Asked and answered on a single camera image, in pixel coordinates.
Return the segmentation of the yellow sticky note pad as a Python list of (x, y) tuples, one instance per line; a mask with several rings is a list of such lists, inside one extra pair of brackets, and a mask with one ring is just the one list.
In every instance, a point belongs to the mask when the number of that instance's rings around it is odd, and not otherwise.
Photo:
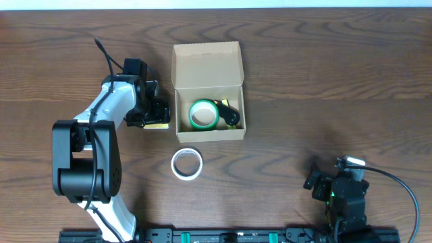
[(160, 123), (160, 124), (146, 124), (143, 126), (145, 130), (167, 130), (169, 129), (169, 123)]

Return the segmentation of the green tape roll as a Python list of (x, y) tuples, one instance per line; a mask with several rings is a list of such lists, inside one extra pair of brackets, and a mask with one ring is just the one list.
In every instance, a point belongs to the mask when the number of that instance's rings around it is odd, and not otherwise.
[(214, 102), (198, 100), (191, 105), (188, 117), (195, 130), (213, 130), (219, 121), (219, 110)]

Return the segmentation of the brown cardboard box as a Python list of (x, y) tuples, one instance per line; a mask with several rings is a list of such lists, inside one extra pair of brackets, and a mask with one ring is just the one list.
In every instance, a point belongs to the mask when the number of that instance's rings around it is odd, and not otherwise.
[[(175, 89), (175, 131), (179, 142), (242, 140), (246, 133), (243, 81), (238, 41), (174, 45), (171, 82)], [(229, 130), (222, 117), (213, 130), (195, 130), (191, 126), (188, 114), (195, 101), (223, 99), (240, 114), (235, 130)]]

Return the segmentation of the white tape roll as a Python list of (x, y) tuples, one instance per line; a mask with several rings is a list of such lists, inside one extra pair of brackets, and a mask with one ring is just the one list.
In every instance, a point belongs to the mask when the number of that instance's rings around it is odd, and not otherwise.
[[(182, 156), (182, 155), (194, 155), (197, 159), (198, 159), (198, 169), (190, 175), (186, 175), (183, 174), (178, 168), (177, 168), (177, 160)], [(193, 148), (181, 148), (180, 150), (178, 150), (173, 157), (171, 158), (171, 170), (173, 172), (173, 174), (180, 180), (182, 181), (192, 181), (195, 180), (202, 172), (203, 170), (203, 157), (202, 155), (195, 149)]]

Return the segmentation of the black yellow correction tape dispenser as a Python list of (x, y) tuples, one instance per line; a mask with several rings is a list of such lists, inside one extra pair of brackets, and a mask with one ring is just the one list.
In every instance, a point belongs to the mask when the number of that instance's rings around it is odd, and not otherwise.
[(214, 100), (216, 107), (218, 108), (219, 117), (222, 117), (226, 125), (237, 125), (240, 121), (240, 114), (230, 106), (226, 107), (221, 101)]

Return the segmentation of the yellow highlighter pen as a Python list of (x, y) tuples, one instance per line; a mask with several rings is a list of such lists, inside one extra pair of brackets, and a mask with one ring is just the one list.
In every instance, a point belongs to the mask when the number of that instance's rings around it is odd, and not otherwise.
[[(228, 102), (228, 100), (227, 99), (223, 99), (222, 101), (222, 104), (223, 105), (225, 105), (226, 107), (230, 107), (230, 104), (229, 104), (229, 102)], [(229, 130), (235, 130), (236, 129), (236, 125), (227, 125), (227, 128), (229, 129)]]

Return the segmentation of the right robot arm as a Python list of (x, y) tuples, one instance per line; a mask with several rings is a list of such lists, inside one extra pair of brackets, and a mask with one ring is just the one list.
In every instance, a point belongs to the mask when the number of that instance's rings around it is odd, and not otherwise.
[(325, 214), (334, 240), (366, 227), (365, 194), (369, 188), (369, 183), (363, 179), (363, 166), (339, 163), (338, 168), (338, 173), (331, 175), (313, 163), (303, 185), (312, 191), (315, 200), (326, 203)]

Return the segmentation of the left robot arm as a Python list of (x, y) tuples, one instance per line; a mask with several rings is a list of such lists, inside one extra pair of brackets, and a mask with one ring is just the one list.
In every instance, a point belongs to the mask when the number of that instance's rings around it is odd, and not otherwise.
[(65, 230), (60, 242), (150, 242), (119, 189), (122, 162), (117, 129), (169, 123), (169, 106), (157, 98), (159, 83), (141, 74), (107, 76), (96, 99), (73, 119), (52, 127), (52, 183), (90, 214), (98, 229)]

